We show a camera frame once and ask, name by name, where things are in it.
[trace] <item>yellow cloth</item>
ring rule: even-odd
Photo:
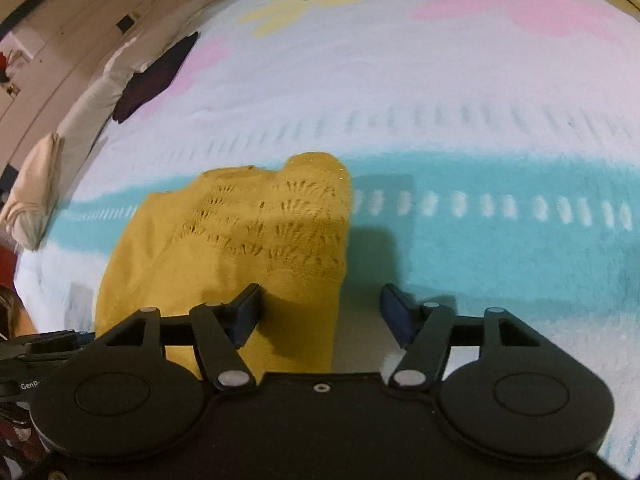
[[[329,372],[350,210],[351,179],[324,153],[294,156],[281,171],[213,170],[150,195],[111,256],[96,331],[144,306],[178,316],[228,303],[258,283],[262,320],[240,351],[252,372]],[[190,348],[167,351],[197,371]]]
[[[0,211],[0,225],[26,249],[38,247],[55,203],[60,143],[60,136],[52,133],[31,149]]]

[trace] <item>screw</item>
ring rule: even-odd
[[[325,394],[329,391],[331,391],[331,386],[329,386],[326,383],[318,383],[314,385],[314,391],[319,393],[319,394]]]
[[[227,370],[218,376],[218,382],[227,388],[246,386],[250,380],[249,374],[242,370]]]
[[[424,384],[427,376],[418,370],[400,370],[394,374],[394,381],[401,388],[411,388]]]

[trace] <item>red object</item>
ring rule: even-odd
[[[4,418],[0,418],[0,436],[4,440],[8,440],[13,444],[14,449],[21,451],[24,457],[30,462],[42,460],[46,455],[46,451],[42,447],[42,443],[38,438],[37,432],[32,429],[28,439],[23,440],[18,436],[15,428]]]
[[[0,285],[14,289],[15,264],[18,257],[9,249],[0,246]]]

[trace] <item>bed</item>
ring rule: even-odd
[[[222,0],[168,90],[110,121],[15,283],[91,330],[150,192],[330,152],[353,177],[334,369],[389,370],[380,285],[501,306],[601,375],[600,454],[640,473],[640,25],[628,0]]]

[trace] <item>pink pattern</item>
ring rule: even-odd
[[[195,83],[195,75],[199,71],[215,65],[228,55],[229,50],[220,38],[210,38],[203,43],[196,42],[169,88],[140,108],[140,117],[148,119],[169,97],[187,92]]]
[[[616,11],[582,0],[431,0],[418,8],[414,19],[463,18],[494,9],[503,9],[515,25],[533,34],[562,37],[586,32],[618,40],[607,22]]]

